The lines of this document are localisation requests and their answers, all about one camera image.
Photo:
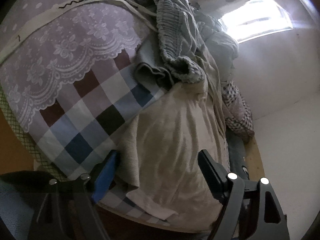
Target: bed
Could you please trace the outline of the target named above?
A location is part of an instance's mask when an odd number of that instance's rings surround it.
[[[26,21],[65,1],[17,0],[0,25],[0,50]],[[117,147],[137,113],[167,93],[156,83],[144,86],[134,78],[137,48],[149,33],[124,8],[83,5],[34,32],[3,63],[0,107],[5,118],[35,160],[58,179],[89,172]],[[231,171],[245,178],[244,144],[231,131],[226,140]],[[154,227],[204,231],[150,215],[127,191],[128,185],[115,181],[99,205]]]

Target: window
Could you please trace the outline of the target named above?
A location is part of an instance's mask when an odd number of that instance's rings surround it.
[[[222,16],[220,22],[238,42],[293,29],[289,14],[274,0],[250,0]]]

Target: dark red square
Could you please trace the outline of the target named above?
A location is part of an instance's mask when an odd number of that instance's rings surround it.
[[[93,71],[90,70],[84,75],[82,80],[74,82],[73,85],[76,88],[79,96],[83,98],[86,94],[94,90],[99,85],[99,81],[97,80]]]
[[[60,106],[59,102],[56,100],[52,106],[49,106],[44,110],[40,110],[40,114],[47,125],[51,127],[65,114],[65,112]]]
[[[131,64],[128,53],[123,49],[116,58],[113,59],[119,70],[129,66]]]

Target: dark blue square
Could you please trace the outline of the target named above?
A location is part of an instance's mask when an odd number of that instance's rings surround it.
[[[152,98],[152,94],[148,89],[146,89],[141,84],[136,85],[132,90],[131,93],[139,103],[141,107],[144,107]]]
[[[65,149],[70,154],[70,156],[79,164],[81,164],[93,151],[93,149],[80,133],[78,133],[71,140],[71,142],[68,143]]]

